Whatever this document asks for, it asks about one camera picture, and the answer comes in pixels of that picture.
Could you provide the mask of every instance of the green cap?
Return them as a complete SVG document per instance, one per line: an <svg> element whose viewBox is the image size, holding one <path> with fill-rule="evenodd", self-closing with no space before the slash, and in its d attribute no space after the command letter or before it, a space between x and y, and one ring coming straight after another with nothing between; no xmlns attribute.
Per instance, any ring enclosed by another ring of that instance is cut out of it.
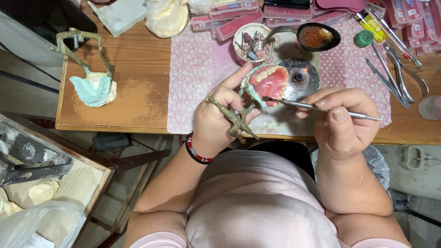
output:
<svg viewBox="0 0 441 248"><path fill-rule="evenodd" d="M363 30L354 36L354 44L359 47L367 47L374 41L374 34L369 30Z"/></svg>

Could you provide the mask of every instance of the pink floral mat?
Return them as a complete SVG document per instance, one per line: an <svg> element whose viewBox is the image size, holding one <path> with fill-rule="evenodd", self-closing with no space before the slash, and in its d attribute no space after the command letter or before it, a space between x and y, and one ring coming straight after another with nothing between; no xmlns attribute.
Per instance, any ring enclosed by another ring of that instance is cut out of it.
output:
<svg viewBox="0 0 441 248"><path fill-rule="evenodd" d="M342 37L334 49L306 55L300 51L294 34L282 33L276 37L273 56L264 63L279 64L286 56L311 60L320 73L320 87L344 86L361 87L377 103L384 118L381 123L391 123L389 91L367 66L363 57L386 75L371 46L360 49L353 43L353 37L363 28L355 21L348 20L333 26ZM382 45L378 45L385 58ZM168 97L167 130L174 134L186 134L193 130L193 114L199 102L223 79L239 68L232 49L232 38L213 41L211 33L194 32L190 25L172 39L170 61L170 91ZM313 136L314 115L299 120L295 108L279 105L266 108L262 115L253 120L250 128L256 134L279 134L290 136Z"/></svg>

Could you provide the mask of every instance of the red beaded bracelet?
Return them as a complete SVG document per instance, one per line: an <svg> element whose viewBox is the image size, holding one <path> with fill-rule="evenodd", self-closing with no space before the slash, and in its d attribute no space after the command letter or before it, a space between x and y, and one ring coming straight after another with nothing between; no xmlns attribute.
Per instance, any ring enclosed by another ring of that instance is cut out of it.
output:
<svg viewBox="0 0 441 248"><path fill-rule="evenodd" d="M190 156L198 163L201 163L203 165L207 165L213 161L214 158L203 158L196 154L196 151L191 146L191 138L193 137L193 133L190 133L187 135L187 140L185 141L185 147L187 148L188 153Z"/></svg>

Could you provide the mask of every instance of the black spoon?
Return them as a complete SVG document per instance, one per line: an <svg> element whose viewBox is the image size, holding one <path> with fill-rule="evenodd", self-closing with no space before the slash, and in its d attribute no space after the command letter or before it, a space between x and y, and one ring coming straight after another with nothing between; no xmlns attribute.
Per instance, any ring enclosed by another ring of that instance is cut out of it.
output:
<svg viewBox="0 0 441 248"><path fill-rule="evenodd" d="M305 23L298 28L289 26L278 26L274 28L263 41L263 45L266 45L273 35L283 32L295 33L299 44L303 49L310 52L323 52L330 50L340 44L341 41L340 34L337 30L321 23ZM308 40L307 35L312 32L318 35L318 37L314 37L316 38L315 41Z"/></svg>

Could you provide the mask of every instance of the denture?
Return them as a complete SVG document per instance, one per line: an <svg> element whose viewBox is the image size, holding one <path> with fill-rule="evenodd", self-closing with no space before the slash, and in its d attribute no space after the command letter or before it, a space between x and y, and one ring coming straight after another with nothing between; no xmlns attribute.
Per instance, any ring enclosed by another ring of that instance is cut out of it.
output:
<svg viewBox="0 0 441 248"><path fill-rule="evenodd" d="M248 76L247 92L256 99L259 104L266 108L268 106L277 107L276 101L262 101L262 97L267 96L274 99L282 99L286 86L288 85L288 71L280 65L267 65L257 67Z"/></svg>

